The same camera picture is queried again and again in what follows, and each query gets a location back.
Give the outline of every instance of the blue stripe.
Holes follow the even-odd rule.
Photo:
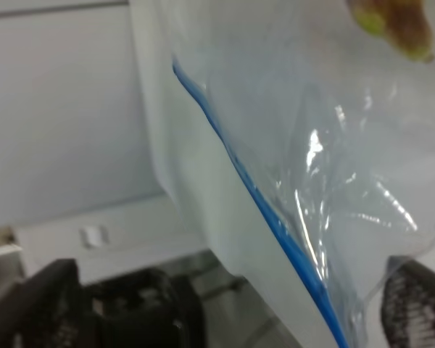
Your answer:
[[[266,223],[269,225],[278,243],[281,245],[285,255],[290,260],[290,263],[293,265],[304,286],[310,293],[315,304],[318,306],[318,309],[330,328],[336,343],[339,345],[339,348],[348,348],[347,340],[345,339],[340,323],[335,315],[335,311],[332,308],[326,288],[312,267],[310,260],[295,243],[293,238],[290,237],[285,225],[281,222],[277,214],[266,202],[260,190],[253,184],[253,181],[249,177],[245,167],[239,161],[232,148],[230,148],[228,143],[224,140],[223,134],[220,131],[220,126],[213,116],[214,112],[212,111],[206,96],[203,94],[203,91],[200,89],[200,87],[198,87],[197,84],[195,84],[195,82],[190,80],[176,60],[173,61],[173,71],[179,79],[179,82],[181,82],[182,86],[190,93],[190,95],[202,108],[206,118],[212,126],[212,129],[215,130],[217,136],[219,136],[220,140],[223,142],[224,147],[231,158],[233,166],[246,186],[249,194],[252,196],[254,203],[256,203],[262,216],[266,220]]]

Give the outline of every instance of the white surface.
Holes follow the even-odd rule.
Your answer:
[[[160,183],[175,199],[187,228],[206,235],[224,266],[251,282],[303,347],[335,347],[223,145],[175,79],[152,4],[150,0],[132,0],[131,11]]]
[[[75,4],[106,4],[122,0],[0,0],[0,12],[40,9]]]
[[[0,20],[0,225],[160,192],[128,7]]]
[[[87,249],[80,230],[103,226],[109,243]],[[165,195],[38,225],[17,226],[27,276],[51,261],[75,258],[83,283],[118,276],[207,248],[201,234],[185,231]]]

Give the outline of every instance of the clear plastic bag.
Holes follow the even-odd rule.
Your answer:
[[[435,0],[161,0],[175,73],[340,347],[435,242]]]

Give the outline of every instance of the ziplock bag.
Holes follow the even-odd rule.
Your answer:
[[[388,257],[435,242],[435,0],[156,4],[175,74],[337,344],[364,347]]]

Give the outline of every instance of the black mesh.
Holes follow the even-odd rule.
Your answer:
[[[75,263],[56,261],[0,301],[0,348],[75,348],[81,300]]]
[[[394,258],[389,268],[403,261]],[[385,284],[381,322],[392,348],[434,348],[435,273],[416,261],[393,273]]]

